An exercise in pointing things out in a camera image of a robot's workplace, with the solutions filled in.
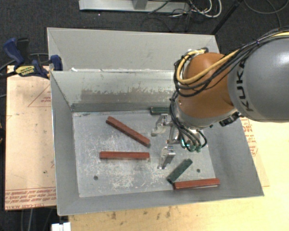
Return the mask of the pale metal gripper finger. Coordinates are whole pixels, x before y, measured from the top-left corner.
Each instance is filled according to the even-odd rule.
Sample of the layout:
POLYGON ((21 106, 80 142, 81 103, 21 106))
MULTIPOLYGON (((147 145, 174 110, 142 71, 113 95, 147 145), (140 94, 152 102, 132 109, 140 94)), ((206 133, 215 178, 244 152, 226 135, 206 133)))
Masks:
POLYGON ((167 165, 169 165, 173 158, 175 157, 176 153, 173 149, 173 146, 166 146, 161 150, 159 162, 158 162, 158 169, 166 169, 167 165))
POLYGON ((158 120, 155 123, 155 127, 151 131, 151 136, 156 137, 160 134, 164 134, 172 126, 173 123, 171 120, 168 120, 168 114, 160 114, 158 120))

